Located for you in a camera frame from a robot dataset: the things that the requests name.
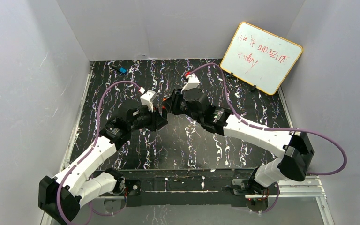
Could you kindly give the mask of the orange highlighter cap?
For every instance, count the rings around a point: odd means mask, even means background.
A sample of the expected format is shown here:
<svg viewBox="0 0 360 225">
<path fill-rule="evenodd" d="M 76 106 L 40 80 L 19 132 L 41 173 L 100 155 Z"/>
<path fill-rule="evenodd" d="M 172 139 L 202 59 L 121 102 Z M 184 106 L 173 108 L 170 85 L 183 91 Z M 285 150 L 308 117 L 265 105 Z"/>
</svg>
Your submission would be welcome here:
<svg viewBox="0 0 360 225">
<path fill-rule="evenodd" d="M 166 109 L 166 98 L 164 98 L 162 101 L 162 108 Z"/>
</svg>

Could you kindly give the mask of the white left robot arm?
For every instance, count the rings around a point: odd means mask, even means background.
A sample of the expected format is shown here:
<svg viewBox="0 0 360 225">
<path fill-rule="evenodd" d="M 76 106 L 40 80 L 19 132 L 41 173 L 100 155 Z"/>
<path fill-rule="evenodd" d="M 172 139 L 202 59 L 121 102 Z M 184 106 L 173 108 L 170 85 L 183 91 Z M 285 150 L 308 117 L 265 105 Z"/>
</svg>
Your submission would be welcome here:
<svg viewBox="0 0 360 225">
<path fill-rule="evenodd" d="M 69 225 L 80 208 L 93 199 L 113 193 L 126 196 L 129 188 L 125 177 L 116 169 L 94 175 L 100 165 L 126 144 L 133 131 L 160 130 L 167 125 L 166 109 L 145 105 L 119 109 L 100 130 L 97 140 L 69 167 L 39 183 L 38 206 L 61 225 Z"/>
</svg>

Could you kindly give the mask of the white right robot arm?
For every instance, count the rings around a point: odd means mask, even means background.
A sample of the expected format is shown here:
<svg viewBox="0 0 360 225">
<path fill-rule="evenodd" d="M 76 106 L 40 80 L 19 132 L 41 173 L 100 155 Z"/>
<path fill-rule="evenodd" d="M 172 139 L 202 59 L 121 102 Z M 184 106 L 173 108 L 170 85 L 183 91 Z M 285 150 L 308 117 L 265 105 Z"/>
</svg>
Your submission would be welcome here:
<svg viewBox="0 0 360 225">
<path fill-rule="evenodd" d="M 305 132 L 270 131 L 268 127 L 258 129 L 256 123 L 243 123 L 232 110 L 212 105 L 199 88 L 174 90 L 161 105 L 168 113 L 192 118 L 208 132 L 234 137 L 274 154 L 274 161 L 253 170 L 245 184 L 247 191 L 258 192 L 284 179 L 305 180 L 314 155 Z"/>
</svg>

